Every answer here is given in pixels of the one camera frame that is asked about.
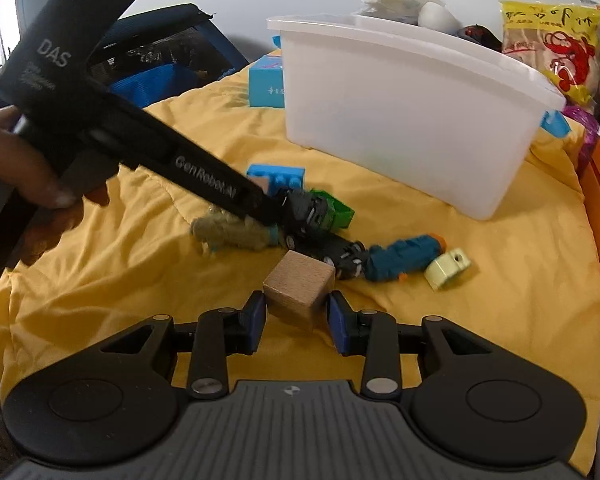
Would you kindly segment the person left hand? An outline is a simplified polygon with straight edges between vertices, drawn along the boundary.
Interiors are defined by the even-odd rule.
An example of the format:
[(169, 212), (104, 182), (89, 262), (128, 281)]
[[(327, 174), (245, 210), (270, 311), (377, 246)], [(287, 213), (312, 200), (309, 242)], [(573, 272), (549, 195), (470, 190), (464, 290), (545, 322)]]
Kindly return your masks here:
[(19, 110), (13, 106), (0, 108), (0, 180), (50, 212), (45, 219), (31, 224), (24, 234), (19, 259), (30, 266), (44, 252), (55, 248), (65, 232), (81, 223), (86, 200), (105, 207), (110, 198), (106, 185), (83, 197), (63, 186), (43, 156), (10, 132), (19, 117)]

